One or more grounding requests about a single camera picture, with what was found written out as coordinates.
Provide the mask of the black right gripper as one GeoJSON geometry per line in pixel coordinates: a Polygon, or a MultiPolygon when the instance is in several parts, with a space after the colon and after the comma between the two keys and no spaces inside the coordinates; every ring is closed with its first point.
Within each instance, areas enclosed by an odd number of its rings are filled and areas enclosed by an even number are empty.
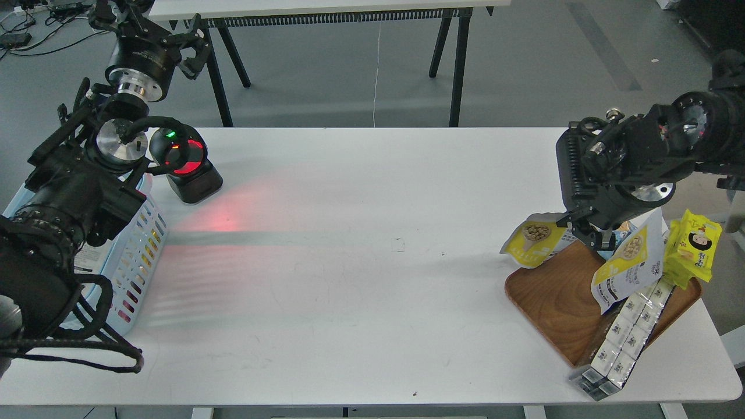
{"type": "Polygon", "coordinates": [[[574,229],[574,236],[593,250],[615,250],[615,228],[641,215],[640,201],[618,185],[603,182],[603,174],[585,167],[585,152],[598,143],[610,122],[582,119],[569,123],[556,143],[557,165],[566,212],[559,228],[574,229]]]}

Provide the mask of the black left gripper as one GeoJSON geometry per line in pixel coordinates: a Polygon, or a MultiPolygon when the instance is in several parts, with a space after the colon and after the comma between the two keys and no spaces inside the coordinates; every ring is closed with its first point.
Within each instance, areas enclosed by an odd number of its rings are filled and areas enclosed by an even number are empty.
{"type": "Polygon", "coordinates": [[[118,93],[128,93],[144,102],[165,99],[177,66],[187,79],[197,79],[212,53],[212,45],[200,35],[200,15],[189,21],[187,32],[178,34],[179,50],[192,49],[194,56],[181,58],[174,49],[137,38],[155,34],[155,24],[143,15],[153,4],[154,1],[96,1],[88,12],[91,27],[121,37],[105,70],[109,84],[118,93]]]}

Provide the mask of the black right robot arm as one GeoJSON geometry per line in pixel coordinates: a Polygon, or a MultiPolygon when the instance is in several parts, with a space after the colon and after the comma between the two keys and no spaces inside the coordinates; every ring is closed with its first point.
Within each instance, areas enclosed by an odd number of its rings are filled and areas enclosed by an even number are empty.
{"type": "Polygon", "coordinates": [[[716,56],[705,92],[646,114],[609,111],[570,122],[556,143],[562,201],[557,221],[594,250],[614,250],[612,231],[669,202],[693,172],[743,190],[743,55],[716,56]]]}

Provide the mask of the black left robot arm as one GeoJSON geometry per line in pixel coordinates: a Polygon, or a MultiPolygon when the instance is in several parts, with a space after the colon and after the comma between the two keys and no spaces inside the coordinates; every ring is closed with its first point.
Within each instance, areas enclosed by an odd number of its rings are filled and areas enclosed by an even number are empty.
{"type": "Polygon", "coordinates": [[[148,9],[140,1],[91,8],[90,26],[117,36],[107,83],[84,79],[72,112],[59,106],[61,125],[29,157],[32,196],[2,217],[2,371],[16,358],[61,363],[33,353],[55,348],[120,353],[134,364],[109,370],[139,373],[141,350],[107,324],[112,283],[76,273],[74,259],[85,244],[114,240],[143,209],[137,184],[146,174],[166,175],[184,203],[222,186],[197,130],[148,108],[165,98],[176,69],[196,79],[207,63],[212,45],[199,34],[201,16],[173,34],[148,9]]]}

